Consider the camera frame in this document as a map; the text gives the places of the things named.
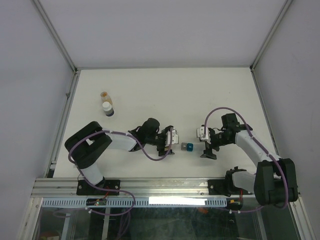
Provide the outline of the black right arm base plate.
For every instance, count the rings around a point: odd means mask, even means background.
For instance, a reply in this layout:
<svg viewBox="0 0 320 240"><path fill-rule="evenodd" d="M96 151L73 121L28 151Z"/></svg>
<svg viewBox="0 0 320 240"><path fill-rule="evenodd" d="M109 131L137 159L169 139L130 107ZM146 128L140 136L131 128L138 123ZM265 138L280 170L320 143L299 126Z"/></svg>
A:
<svg viewBox="0 0 320 240"><path fill-rule="evenodd" d="M233 180L227 178L209 179L207 181L209 195L252 195L254 194L254 182L252 180Z"/></svg>

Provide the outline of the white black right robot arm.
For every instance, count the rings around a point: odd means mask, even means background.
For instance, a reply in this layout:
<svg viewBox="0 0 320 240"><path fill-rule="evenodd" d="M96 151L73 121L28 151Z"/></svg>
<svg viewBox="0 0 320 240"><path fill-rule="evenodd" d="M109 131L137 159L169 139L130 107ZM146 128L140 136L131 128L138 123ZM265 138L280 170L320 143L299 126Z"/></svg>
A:
<svg viewBox="0 0 320 240"><path fill-rule="evenodd" d="M280 208L295 202L298 199L298 185L294 162L267 150L248 124L239 123L235 113L225 114L221 120L219 132L205 125L196 130L196 136L205 143L201 157L215 160L217 156L214 152L218 152L220 147L235 144L249 157L256 170L250 173L237 166L229 169L224 180L213 185L214 191L228 197L247 191L255 195L261 206Z"/></svg>

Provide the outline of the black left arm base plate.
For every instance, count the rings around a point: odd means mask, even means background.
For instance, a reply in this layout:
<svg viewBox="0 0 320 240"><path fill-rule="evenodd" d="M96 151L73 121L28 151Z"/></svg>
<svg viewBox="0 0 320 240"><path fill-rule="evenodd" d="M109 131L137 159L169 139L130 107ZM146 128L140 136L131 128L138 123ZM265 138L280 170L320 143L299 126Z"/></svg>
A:
<svg viewBox="0 0 320 240"><path fill-rule="evenodd" d="M77 184L77 196L118 196L121 186L119 179L104 179L96 186L91 186L87 181L79 180Z"/></svg>

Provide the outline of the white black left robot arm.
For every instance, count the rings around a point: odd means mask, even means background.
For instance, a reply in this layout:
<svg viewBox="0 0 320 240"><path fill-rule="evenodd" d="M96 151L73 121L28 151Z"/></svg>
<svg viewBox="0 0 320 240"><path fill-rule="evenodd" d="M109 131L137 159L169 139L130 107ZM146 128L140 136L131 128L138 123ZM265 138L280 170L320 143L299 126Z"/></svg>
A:
<svg viewBox="0 0 320 240"><path fill-rule="evenodd" d="M87 181L87 188L93 194L100 194L105 188L105 178L97 160L107 149L127 152L142 151L151 161L161 161L172 155L172 146L179 143L174 126L160 130L160 123L148 118L142 125L127 132L112 131L92 121L70 136L64 143L68 158Z"/></svg>

